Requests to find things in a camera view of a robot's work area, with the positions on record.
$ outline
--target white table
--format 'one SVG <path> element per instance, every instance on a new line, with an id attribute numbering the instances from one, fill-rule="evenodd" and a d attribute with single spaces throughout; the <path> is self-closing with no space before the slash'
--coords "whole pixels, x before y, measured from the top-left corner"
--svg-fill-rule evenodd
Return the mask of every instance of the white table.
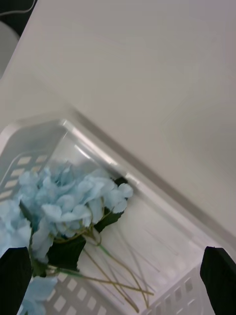
<path id="1" fill-rule="evenodd" d="M 64 99 L 236 236 L 236 2 L 38 0 L 0 129 Z"/>

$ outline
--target black object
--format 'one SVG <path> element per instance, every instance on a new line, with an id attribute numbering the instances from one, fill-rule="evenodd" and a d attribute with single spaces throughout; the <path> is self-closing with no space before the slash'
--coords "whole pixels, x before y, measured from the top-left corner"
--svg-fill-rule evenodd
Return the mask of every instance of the black object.
<path id="1" fill-rule="evenodd" d="M 0 313 L 16 315 L 31 280 L 26 247 L 10 248 L 0 259 Z"/>
<path id="2" fill-rule="evenodd" d="M 216 315 L 236 315 L 236 264 L 223 248 L 207 247 L 200 270 Z"/>
<path id="3" fill-rule="evenodd" d="M 32 6 L 33 0 L 0 0 L 0 13 L 12 10 L 27 10 Z M 0 21 L 10 26 L 19 36 L 22 35 L 33 9 L 24 14 L 9 14 L 0 16 Z"/>

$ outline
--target flower bunch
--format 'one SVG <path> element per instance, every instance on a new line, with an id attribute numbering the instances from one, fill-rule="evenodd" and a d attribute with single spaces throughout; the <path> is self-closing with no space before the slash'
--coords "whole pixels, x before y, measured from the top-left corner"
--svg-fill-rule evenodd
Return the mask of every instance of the flower bunch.
<path id="1" fill-rule="evenodd" d="M 29 211 L 33 256 L 43 263 L 48 263 L 47 252 L 55 239 L 71 238 L 96 225 L 105 208 L 122 213 L 133 194 L 130 185 L 118 186 L 101 169 L 83 174 L 68 163 L 45 168 L 39 175 L 25 172 L 19 182 L 15 200 Z"/>
<path id="2" fill-rule="evenodd" d="M 113 257 L 101 244 L 100 232 L 115 223 L 133 195 L 132 187 L 120 177 L 113 179 L 102 169 L 84 173 L 70 163 L 55 163 L 40 174 L 27 171 L 19 178 L 20 189 L 13 200 L 0 204 L 0 257 L 10 247 L 27 247 L 33 281 L 29 284 L 22 307 L 25 314 L 37 314 L 35 307 L 45 310 L 41 301 L 47 298 L 56 283 L 51 276 L 66 272 L 84 279 L 108 283 L 138 312 L 135 303 L 121 288 L 140 292 L 148 307 L 146 295 L 137 278 L 127 266 Z M 84 249 L 92 239 L 110 259 L 122 266 L 133 278 L 136 287 L 81 275 L 77 262 L 82 251 L 96 264 Z M 45 286 L 45 294 L 37 293 Z"/>

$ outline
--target blue hydrangea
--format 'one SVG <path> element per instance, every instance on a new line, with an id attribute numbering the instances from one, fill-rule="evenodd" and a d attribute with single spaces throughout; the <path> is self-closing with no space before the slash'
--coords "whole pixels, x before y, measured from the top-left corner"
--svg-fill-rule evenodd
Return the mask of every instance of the blue hydrangea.
<path id="1" fill-rule="evenodd" d="M 0 257 L 8 248 L 29 247 L 30 222 L 13 200 L 0 204 Z"/>
<path id="2" fill-rule="evenodd" d="M 2 213 L 7 212 L 7 205 L 13 207 L 12 216 L 15 212 L 20 216 L 18 205 L 23 202 L 32 215 L 33 254 L 44 263 L 48 262 L 47 252 L 55 237 L 69 238 L 91 224 L 97 224 L 103 218 L 104 207 L 114 213 L 123 212 L 127 199 L 133 194 L 130 185 L 121 184 L 118 187 L 102 169 L 84 174 L 79 167 L 68 162 L 54 162 L 40 174 L 25 172 L 20 176 L 19 183 L 21 187 L 15 201 L 3 205 Z M 2 248 L 10 244 L 7 239 Z"/>

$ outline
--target white plastic basket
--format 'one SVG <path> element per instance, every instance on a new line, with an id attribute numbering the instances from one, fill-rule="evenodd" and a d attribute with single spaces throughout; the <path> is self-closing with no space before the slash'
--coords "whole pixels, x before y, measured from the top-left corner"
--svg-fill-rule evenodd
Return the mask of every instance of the white plastic basket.
<path id="1" fill-rule="evenodd" d="M 0 135 L 0 201 L 18 190 L 26 170 L 39 172 L 51 160 L 70 160 L 91 169 L 100 165 L 125 176 L 135 196 L 118 223 L 102 232 L 103 242 L 154 292 L 146 309 L 141 295 L 130 293 L 143 315 L 213 315 L 199 267 L 204 248 L 217 243 L 174 208 L 158 188 L 118 152 L 91 132 L 77 113 L 21 121 Z M 101 252 L 89 248 L 106 272 L 131 280 Z M 101 278 L 84 255 L 83 273 Z M 45 303 L 49 315 L 134 315 L 135 311 L 109 285 L 59 275 Z"/>

